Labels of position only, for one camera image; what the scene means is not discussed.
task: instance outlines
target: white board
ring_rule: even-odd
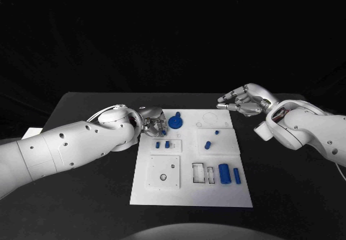
[[[183,125],[178,129],[168,128],[163,138],[140,135],[129,204],[252,208],[229,111],[164,109],[163,112],[167,120],[176,115],[176,112],[180,112]],[[170,142],[170,148],[164,148],[166,141]],[[207,150],[204,149],[206,141],[210,141]],[[174,182],[178,187],[173,183],[168,186],[164,183],[167,180],[158,179],[163,171],[168,170],[170,164],[161,163],[164,166],[158,167],[161,170],[154,174],[148,168],[153,166],[150,165],[153,159],[158,164],[157,161],[174,160],[174,157],[178,158],[178,184]],[[193,174],[200,174],[200,170],[193,172],[193,164],[203,165],[204,183],[193,183]],[[220,183],[219,164],[227,164],[230,184]],[[212,174],[207,173],[207,168],[212,168]],[[235,181],[233,168],[238,168],[240,184],[236,184]],[[150,181],[155,181],[155,187],[147,186]]]

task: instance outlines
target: robotic hand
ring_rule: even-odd
[[[235,104],[220,103],[235,97]],[[262,140],[272,137],[292,150],[311,145],[323,157],[346,167],[346,116],[331,115],[302,100],[278,101],[259,85],[249,83],[217,99],[217,109],[246,117],[266,114],[253,128]]]
[[[109,152],[128,149],[137,144],[141,132],[164,137],[166,131],[160,107],[134,111],[121,104],[95,113],[88,121],[0,145],[0,199],[31,181],[78,168]]]

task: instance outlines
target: cable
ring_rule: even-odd
[[[108,109],[111,109],[111,108],[114,108],[114,107],[115,107],[115,105],[114,105],[114,106],[109,106],[109,107],[106,107],[104,110],[98,111],[98,112],[89,117],[89,119],[86,120],[86,122],[92,121],[92,119],[93,119],[102,112],[105,112]]]
[[[340,175],[341,175],[341,177],[343,177],[343,179],[344,179],[344,181],[346,181],[346,177],[344,177],[344,175],[343,175],[343,172],[341,172],[341,170],[340,170],[340,168],[339,168],[337,163],[334,163],[334,165],[336,165],[336,167],[337,167],[337,169],[339,169],[339,172],[340,172]]]

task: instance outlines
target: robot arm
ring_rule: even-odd
[[[253,83],[225,94],[217,102],[232,97],[235,104],[219,103],[216,107],[246,117],[264,112],[265,121],[253,131],[265,141],[274,137],[292,150],[308,144],[326,159],[346,167],[346,116],[331,115],[302,100],[279,102]]]
[[[134,111],[115,105],[98,114],[95,122],[75,122],[0,145],[0,199],[31,181],[128,149],[141,132],[164,136],[167,123],[158,107]]]

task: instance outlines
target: table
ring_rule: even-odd
[[[78,93],[63,95],[43,132],[105,107],[215,109],[222,93]],[[277,94],[278,99],[302,99]],[[262,141],[265,115],[229,112],[253,208],[129,205],[138,145],[82,167],[43,177],[0,201],[0,239],[121,239],[176,223],[215,223],[284,239],[343,239],[346,182],[313,147],[297,151]]]

